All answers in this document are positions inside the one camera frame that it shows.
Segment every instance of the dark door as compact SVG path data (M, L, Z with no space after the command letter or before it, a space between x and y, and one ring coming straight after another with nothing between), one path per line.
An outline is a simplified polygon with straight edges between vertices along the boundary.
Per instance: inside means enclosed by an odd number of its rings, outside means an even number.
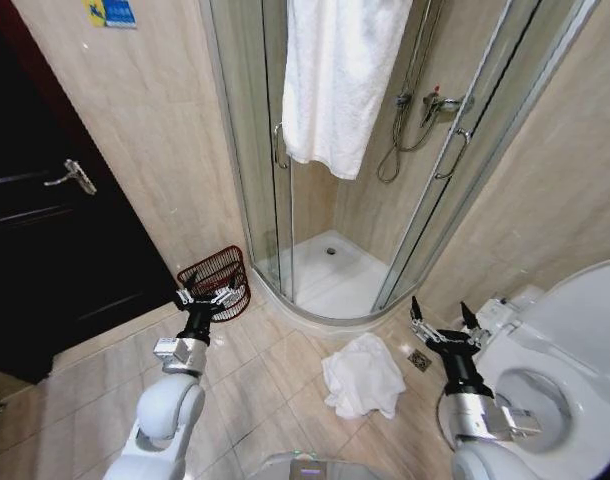
M68 173L68 159L94 187L45 185ZM36 382L55 353L162 305L174 286L18 12L0 0L0 370Z

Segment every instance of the red plastic basket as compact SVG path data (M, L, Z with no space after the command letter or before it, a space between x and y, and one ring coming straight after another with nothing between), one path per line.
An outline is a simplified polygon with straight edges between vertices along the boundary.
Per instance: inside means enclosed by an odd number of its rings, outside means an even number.
M249 305L251 291L243 265L243 252L235 245L224 248L211 257L202 260L191 267L178 272L176 278L185 285L196 276L194 283L188 288L192 295L212 294L219 288L226 287L234 279L234 289L240 289L241 297L225 311L214 315L213 322L226 322L239 316Z

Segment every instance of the sticker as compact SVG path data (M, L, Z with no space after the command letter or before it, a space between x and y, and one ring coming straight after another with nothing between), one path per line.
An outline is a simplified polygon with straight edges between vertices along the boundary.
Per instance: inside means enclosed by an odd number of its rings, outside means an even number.
M95 27L136 28L128 0L83 0Z

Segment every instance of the towel on floor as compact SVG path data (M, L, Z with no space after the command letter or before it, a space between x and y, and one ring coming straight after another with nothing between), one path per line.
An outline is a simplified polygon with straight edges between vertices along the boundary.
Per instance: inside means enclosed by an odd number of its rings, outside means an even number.
M353 180L412 0L288 0L283 137L300 163Z
M398 394L405 391L401 371L385 343L372 333L323 359L323 376L330 391L325 403L336 407L336 415L346 419L375 409L392 419Z

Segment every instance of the toilet lid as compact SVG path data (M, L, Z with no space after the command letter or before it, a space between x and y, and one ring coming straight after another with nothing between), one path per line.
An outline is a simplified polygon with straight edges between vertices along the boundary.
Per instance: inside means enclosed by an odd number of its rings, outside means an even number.
M520 319L543 341L526 348L559 350L610 383L610 260L562 281Z

